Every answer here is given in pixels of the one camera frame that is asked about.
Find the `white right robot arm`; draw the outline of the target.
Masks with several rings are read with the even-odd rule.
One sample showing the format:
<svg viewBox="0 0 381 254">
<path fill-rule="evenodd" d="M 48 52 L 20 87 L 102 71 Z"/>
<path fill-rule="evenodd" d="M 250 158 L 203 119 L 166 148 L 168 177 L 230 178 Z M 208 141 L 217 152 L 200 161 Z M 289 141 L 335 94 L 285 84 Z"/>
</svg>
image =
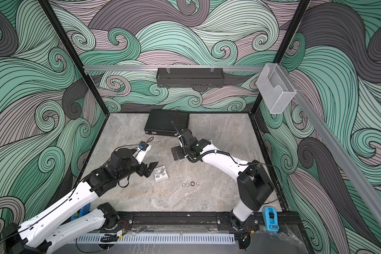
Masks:
<svg viewBox="0 0 381 254">
<path fill-rule="evenodd" d="M 274 191 L 264 164 L 257 160 L 247 162 L 238 159 L 208 140 L 198 140 L 188 129 L 175 128 L 175 131 L 180 142 L 179 146 L 171 149 L 175 160 L 210 164 L 236 181 L 239 201 L 231 211 L 230 222 L 236 230 L 241 230 L 247 219 L 259 211 Z"/>
</svg>

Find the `small white bow gift box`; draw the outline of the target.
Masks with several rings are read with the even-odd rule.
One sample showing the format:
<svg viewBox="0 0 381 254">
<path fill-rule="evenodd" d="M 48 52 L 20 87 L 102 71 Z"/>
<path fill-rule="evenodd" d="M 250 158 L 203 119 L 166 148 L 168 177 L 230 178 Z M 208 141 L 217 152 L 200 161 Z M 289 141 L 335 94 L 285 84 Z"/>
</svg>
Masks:
<svg viewBox="0 0 381 254">
<path fill-rule="evenodd" d="M 155 177 L 155 182 L 156 183 L 164 181 L 166 179 L 169 179 L 169 176 L 168 176 L 168 173 L 167 173 L 167 170 L 166 170 L 166 166 L 162 165 L 160 167 L 157 167 L 154 170 L 154 177 Z"/>
</svg>

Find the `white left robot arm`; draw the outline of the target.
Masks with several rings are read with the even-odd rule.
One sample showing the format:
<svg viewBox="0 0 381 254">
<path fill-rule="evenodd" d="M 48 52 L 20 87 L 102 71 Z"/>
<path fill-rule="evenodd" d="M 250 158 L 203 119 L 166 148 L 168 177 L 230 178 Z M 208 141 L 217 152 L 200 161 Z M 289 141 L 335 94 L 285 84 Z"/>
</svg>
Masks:
<svg viewBox="0 0 381 254">
<path fill-rule="evenodd" d="M 52 254 L 80 236 L 101 228 L 115 229 L 118 213 L 110 203 L 68 222 L 75 212 L 95 201 L 120 180 L 136 173 L 149 177 L 157 162 L 144 164 L 150 150 L 145 142 L 136 148 L 120 148 L 108 162 L 85 176 L 77 186 L 43 212 L 21 224 L 11 223 L 2 231 L 7 254 Z"/>
</svg>

